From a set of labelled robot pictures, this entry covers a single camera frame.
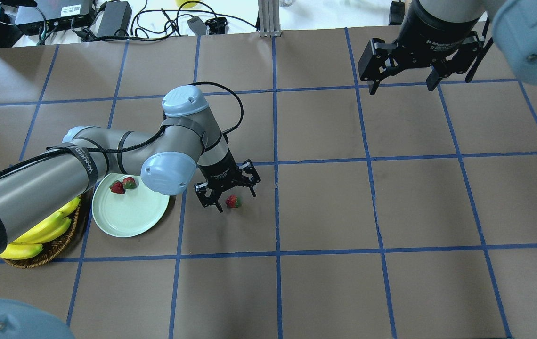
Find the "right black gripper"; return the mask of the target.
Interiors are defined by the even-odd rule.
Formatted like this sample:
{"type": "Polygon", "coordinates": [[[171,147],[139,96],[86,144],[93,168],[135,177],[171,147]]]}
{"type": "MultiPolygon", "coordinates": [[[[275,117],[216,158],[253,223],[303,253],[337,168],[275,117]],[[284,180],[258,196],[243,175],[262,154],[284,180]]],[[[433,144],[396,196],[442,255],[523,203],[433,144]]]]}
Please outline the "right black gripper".
{"type": "Polygon", "coordinates": [[[465,74],[482,51],[474,31],[481,6],[472,0],[414,0],[398,37],[372,37],[358,61],[359,79],[376,94],[384,79],[403,70],[432,67],[426,86],[433,91],[452,74],[465,74]]]}

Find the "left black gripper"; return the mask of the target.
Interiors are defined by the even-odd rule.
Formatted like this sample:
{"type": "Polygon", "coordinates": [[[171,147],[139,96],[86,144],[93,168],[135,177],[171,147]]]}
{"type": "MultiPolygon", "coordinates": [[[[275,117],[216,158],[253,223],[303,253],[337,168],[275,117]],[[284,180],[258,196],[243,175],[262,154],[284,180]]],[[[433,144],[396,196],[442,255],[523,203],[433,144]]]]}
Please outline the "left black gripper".
{"type": "Polygon", "coordinates": [[[246,160],[237,166],[228,146],[215,146],[204,152],[197,165],[206,181],[195,184],[195,194],[204,208],[215,206],[219,213],[223,213],[220,198],[236,186],[247,187],[252,197],[256,197],[255,186],[261,178],[255,165],[246,160]]]}

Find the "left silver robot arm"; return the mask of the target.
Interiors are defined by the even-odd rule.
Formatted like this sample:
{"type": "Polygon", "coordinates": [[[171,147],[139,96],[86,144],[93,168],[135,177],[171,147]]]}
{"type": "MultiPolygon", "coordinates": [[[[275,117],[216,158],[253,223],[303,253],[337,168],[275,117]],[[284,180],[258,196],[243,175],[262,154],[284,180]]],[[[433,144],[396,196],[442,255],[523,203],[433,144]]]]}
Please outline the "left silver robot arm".
{"type": "Polygon", "coordinates": [[[200,83],[169,91],[162,99],[158,131],[146,134],[94,125],[74,127],[63,142],[39,156],[0,171],[0,253],[72,198],[93,189],[111,173],[137,175],[154,192],[175,196],[195,185],[202,206],[216,206],[233,187],[250,191],[260,176],[250,160],[238,165],[200,83]]]}

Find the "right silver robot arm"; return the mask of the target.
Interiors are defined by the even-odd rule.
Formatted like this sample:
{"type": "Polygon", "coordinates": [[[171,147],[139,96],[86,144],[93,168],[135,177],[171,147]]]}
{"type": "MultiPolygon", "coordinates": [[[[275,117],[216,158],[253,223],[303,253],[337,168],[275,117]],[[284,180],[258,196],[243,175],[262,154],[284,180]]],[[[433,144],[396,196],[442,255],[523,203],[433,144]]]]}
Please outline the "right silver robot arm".
{"type": "Polygon", "coordinates": [[[537,0],[414,0],[394,41],[368,41],[358,75],[370,94],[407,69],[430,67],[430,91],[452,74],[469,83],[493,45],[516,79],[537,86],[537,0]]]}

